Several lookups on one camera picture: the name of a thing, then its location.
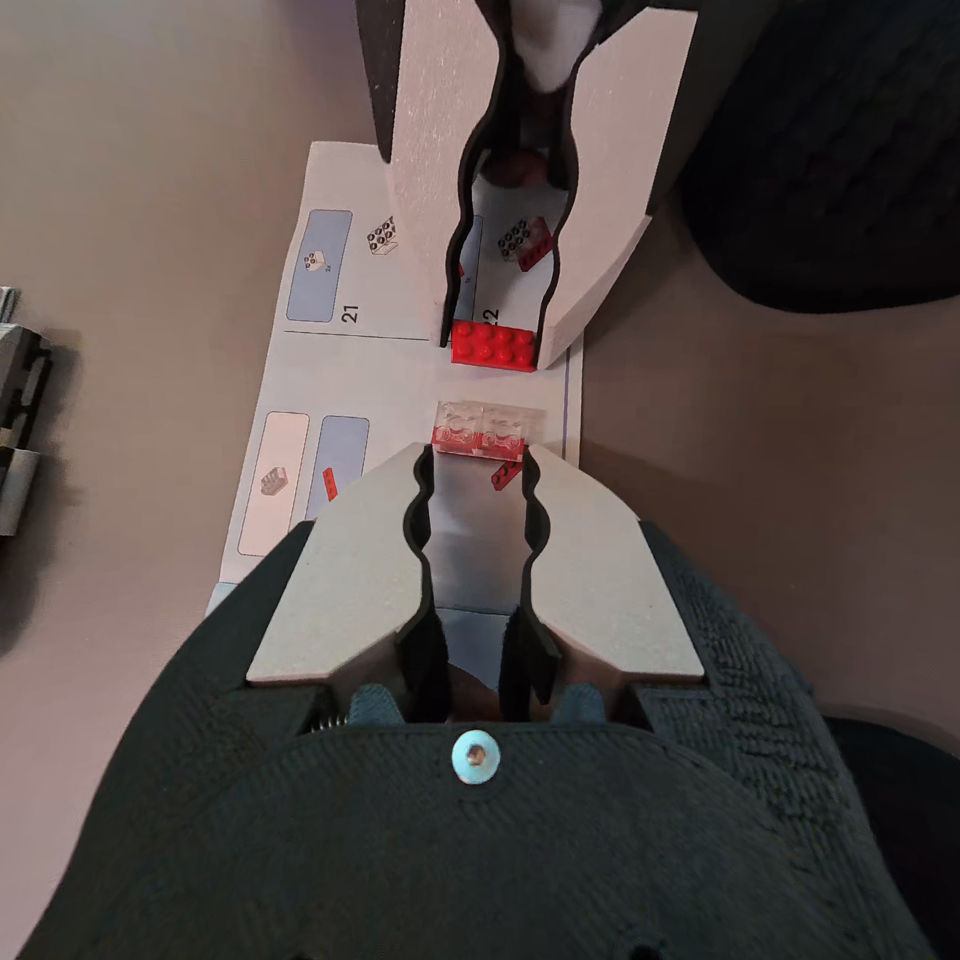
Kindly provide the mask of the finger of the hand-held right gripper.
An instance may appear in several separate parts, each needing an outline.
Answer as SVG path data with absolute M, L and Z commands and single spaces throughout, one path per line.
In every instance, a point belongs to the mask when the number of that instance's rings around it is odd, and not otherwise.
M 406 2 L 389 187 L 401 262 L 436 347 L 450 338 L 474 222 L 473 163 L 499 67 L 498 38 L 477 2 Z
M 555 233 L 537 367 L 584 331 L 638 246 L 698 13 L 645 6 L 579 62 L 564 147 L 571 192 Z

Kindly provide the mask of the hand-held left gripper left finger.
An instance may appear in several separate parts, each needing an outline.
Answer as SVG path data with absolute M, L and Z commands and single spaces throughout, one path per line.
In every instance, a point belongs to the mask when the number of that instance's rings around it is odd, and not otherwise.
M 385 689 L 409 722 L 444 723 L 449 650 L 425 548 L 434 455 L 413 442 L 313 522 L 246 672 L 255 687 L 320 685 L 346 715 Z

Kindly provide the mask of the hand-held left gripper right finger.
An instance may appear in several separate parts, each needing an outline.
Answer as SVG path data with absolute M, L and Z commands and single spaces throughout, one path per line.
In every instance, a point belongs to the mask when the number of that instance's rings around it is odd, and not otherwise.
M 546 446 L 524 454 L 530 554 L 498 683 L 506 722 L 561 718 L 570 701 L 616 719 L 634 687 L 687 694 L 707 668 L 641 520 Z

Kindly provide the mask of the wide red toy plate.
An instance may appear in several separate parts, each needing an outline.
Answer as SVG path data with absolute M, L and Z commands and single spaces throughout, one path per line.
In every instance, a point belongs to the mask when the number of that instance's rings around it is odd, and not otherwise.
M 536 368 L 536 332 L 488 321 L 456 320 L 450 339 L 453 364 L 532 373 Z

